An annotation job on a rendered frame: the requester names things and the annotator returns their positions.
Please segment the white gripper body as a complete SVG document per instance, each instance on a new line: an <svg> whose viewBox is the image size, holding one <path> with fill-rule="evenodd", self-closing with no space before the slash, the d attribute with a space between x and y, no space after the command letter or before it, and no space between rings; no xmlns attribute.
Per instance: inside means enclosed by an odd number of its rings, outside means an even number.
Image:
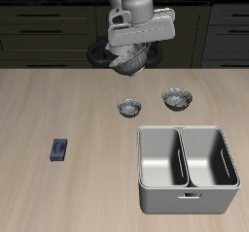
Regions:
<svg viewBox="0 0 249 232"><path fill-rule="evenodd" d="M138 24L131 23L130 11L112 10L109 14L108 42L111 47L170 40L175 37L175 13L155 9L154 16Z"/></svg>

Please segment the large grey patterned bowl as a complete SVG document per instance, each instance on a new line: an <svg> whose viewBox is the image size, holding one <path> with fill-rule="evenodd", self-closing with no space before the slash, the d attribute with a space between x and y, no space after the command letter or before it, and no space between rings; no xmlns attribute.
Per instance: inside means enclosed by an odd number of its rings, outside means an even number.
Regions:
<svg viewBox="0 0 249 232"><path fill-rule="evenodd" d="M113 60L109 67L121 75L136 75L145 67L150 45L150 43L134 44L131 49L125 51Z"/></svg>

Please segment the medium grey patterned bowl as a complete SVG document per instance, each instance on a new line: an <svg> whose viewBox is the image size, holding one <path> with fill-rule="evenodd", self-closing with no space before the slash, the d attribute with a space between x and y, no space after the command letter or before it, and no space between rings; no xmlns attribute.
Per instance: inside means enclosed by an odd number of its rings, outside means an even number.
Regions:
<svg viewBox="0 0 249 232"><path fill-rule="evenodd" d="M174 112L186 110L193 101L193 95L183 88L169 88L161 95L165 106Z"/></svg>

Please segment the small grey patterned bowl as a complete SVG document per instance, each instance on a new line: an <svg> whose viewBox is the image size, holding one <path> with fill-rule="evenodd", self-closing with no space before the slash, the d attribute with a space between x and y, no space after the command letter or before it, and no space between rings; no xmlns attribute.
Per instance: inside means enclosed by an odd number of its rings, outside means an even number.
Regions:
<svg viewBox="0 0 249 232"><path fill-rule="evenodd" d="M117 108L122 116L133 118L140 113L142 105L134 99L124 99L118 103Z"/></svg>

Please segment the dark kitchen cupboards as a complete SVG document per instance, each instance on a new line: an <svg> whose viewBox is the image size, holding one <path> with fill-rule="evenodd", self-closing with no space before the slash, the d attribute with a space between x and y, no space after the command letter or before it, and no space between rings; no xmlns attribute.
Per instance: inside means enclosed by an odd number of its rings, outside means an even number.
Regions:
<svg viewBox="0 0 249 232"><path fill-rule="evenodd" d="M153 0L175 13L175 37L154 41L161 68L196 68L220 0ZM0 0L0 68L93 68L88 48L108 39L109 0Z"/></svg>

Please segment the small dark blue box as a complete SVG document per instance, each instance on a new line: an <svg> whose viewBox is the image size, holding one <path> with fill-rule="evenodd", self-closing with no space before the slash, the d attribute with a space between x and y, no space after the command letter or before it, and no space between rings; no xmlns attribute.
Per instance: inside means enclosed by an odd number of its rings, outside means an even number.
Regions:
<svg viewBox="0 0 249 232"><path fill-rule="evenodd" d="M63 161L67 148L66 139L54 139L50 154L50 161Z"/></svg>

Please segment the white two-bin basket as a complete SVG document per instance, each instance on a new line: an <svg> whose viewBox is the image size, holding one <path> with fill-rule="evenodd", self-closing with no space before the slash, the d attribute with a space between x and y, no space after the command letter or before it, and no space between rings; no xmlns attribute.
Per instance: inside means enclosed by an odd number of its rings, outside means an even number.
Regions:
<svg viewBox="0 0 249 232"><path fill-rule="evenodd" d="M137 166L146 215L223 214L241 185L217 126L141 126Z"/></svg>

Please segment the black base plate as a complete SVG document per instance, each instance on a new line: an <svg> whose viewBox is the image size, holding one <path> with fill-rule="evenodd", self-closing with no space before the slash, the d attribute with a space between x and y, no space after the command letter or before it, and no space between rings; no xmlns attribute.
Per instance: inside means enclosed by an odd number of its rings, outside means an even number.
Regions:
<svg viewBox="0 0 249 232"><path fill-rule="evenodd" d="M96 42L88 48L87 58L96 69L108 69L110 63L117 58L116 55L105 49L108 43L106 36L100 36ZM162 60L162 50L156 44L152 43L147 53L146 68L156 68Z"/></svg>

